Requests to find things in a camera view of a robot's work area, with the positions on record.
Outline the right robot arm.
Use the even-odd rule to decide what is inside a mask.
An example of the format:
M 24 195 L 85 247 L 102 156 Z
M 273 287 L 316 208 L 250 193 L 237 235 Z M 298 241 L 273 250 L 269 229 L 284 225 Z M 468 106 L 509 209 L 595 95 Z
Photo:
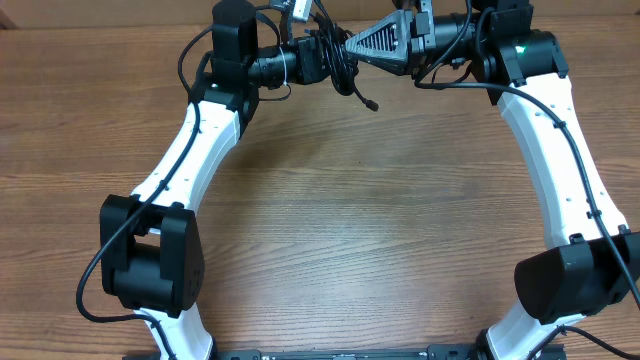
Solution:
M 352 59 L 420 89 L 438 89 L 443 65 L 464 67 L 455 89 L 483 89 L 525 159 L 544 223 L 545 250 L 515 268 L 515 305 L 472 345 L 433 345 L 432 359 L 561 359 L 558 335 L 637 296 L 639 235 L 607 192 L 581 131 L 569 67 L 556 37 L 532 27 L 527 1 L 470 1 L 435 16 L 428 1 L 351 36 Z

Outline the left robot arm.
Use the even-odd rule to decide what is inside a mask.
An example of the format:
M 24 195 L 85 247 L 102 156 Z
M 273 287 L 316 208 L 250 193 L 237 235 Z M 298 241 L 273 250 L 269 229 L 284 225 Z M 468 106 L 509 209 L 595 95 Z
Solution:
M 276 42 L 258 44 L 257 27 L 278 11 Z M 100 248 L 89 263 L 104 291 L 141 320 L 160 359 L 211 359 L 215 341 L 196 304 L 205 260 L 197 211 L 224 157 L 237 145 L 259 103 L 261 88 L 313 84 L 328 74 L 321 34 L 294 38 L 291 26 L 310 17 L 307 1 L 222 1 L 212 10 L 203 54 L 186 82 L 183 125 L 154 171 L 129 196 L 111 195 L 99 215 Z

